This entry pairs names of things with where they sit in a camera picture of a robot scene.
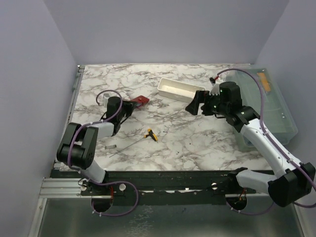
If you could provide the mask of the red card holder wallet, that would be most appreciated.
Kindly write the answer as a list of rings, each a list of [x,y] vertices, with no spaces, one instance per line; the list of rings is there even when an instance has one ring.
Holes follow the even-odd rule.
[[[143,95],[137,96],[136,98],[130,100],[130,102],[132,102],[134,104],[135,108],[140,108],[140,107],[148,104],[149,101],[150,101],[149,98],[147,98]]]

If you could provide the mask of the white rectangular plastic tray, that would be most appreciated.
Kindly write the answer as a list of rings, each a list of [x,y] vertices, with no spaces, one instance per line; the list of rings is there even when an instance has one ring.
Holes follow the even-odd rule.
[[[205,91],[204,87],[167,78],[160,79],[157,89],[160,96],[186,103],[192,102],[196,91]]]

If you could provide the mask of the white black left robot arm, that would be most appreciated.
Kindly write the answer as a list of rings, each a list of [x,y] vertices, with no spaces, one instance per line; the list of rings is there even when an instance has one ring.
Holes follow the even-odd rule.
[[[121,100],[117,96],[105,96],[103,106],[106,112],[100,121],[84,125],[71,122],[67,125],[57,149],[57,160],[92,180],[92,188],[97,194],[106,194],[110,187],[109,182],[105,180],[106,171],[94,160],[97,140],[115,136],[134,109],[148,102],[149,99],[144,96],[130,101]]]

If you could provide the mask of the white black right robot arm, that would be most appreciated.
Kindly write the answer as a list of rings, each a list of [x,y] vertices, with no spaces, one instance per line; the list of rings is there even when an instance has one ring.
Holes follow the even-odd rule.
[[[315,187],[316,169],[291,154],[264,125],[261,116],[242,103],[240,87],[235,82],[218,85],[219,92],[198,90],[185,108],[192,115],[199,110],[205,116],[221,115],[237,132],[246,137],[262,154],[273,170],[272,175],[239,168],[230,173],[228,190],[234,194],[251,188],[268,194],[280,207],[296,202]]]

